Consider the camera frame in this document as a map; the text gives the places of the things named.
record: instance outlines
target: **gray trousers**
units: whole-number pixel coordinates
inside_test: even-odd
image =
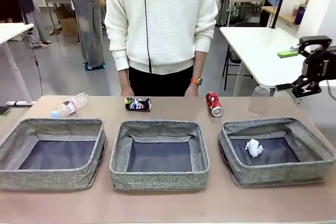
[[[103,35],[100,5],[97,0],[72,0],[77,16],[80,48],[90,67],[103,64]]]
[[[31,42],[32,46],[39,46],[42,45],[42,41],[46,42],[48,39],[46,37],[43,23],[41,20],[41,12],[39,11],[39,7],[36,5],[36,2],[34,2],[34,10],[30,13],[26,14],[28,23],[33,23],[33,31],[31,35]]]

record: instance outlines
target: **white sweater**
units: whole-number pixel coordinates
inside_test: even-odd
[[[149,72],[144,0],[106,0],[105,25],[117,70]],[[146,0],[152,72],[168,74],[193,65],[195,51],[208,52],[215,0]]]

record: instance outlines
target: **white pillar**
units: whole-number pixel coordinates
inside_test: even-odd
[[[327,35],[336,45],[336,0],[309,0],[297,37]]]

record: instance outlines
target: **red soda can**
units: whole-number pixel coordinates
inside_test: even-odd
[[[210,92],[205,99],[212,116],[220,117],[223,115],[223,107],[219,101],[218,94]]]

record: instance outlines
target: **crumpled white paper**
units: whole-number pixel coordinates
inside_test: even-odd
[[[262,145],[259,146],[259,142],[255,139],[251,139],[246,143],[246,150],[250,153],[252,157],[257,157],[263,152],[263,147]]]

